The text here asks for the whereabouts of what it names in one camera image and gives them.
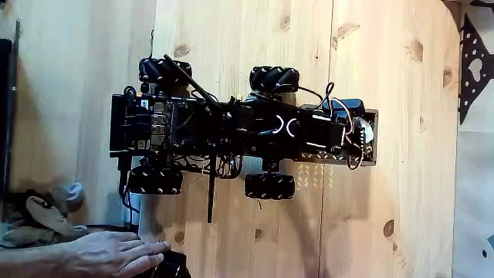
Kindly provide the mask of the person's hand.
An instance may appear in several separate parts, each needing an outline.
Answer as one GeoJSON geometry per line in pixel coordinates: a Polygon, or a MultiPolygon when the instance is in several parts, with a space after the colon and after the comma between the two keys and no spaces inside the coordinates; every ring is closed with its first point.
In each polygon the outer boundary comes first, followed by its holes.
{"type": "Polygon", "coordinates": [[[60,246],[58,277],[128,278],[156,268],[168,242],[145,242],[132,232],[95,232],[60,246]]]}

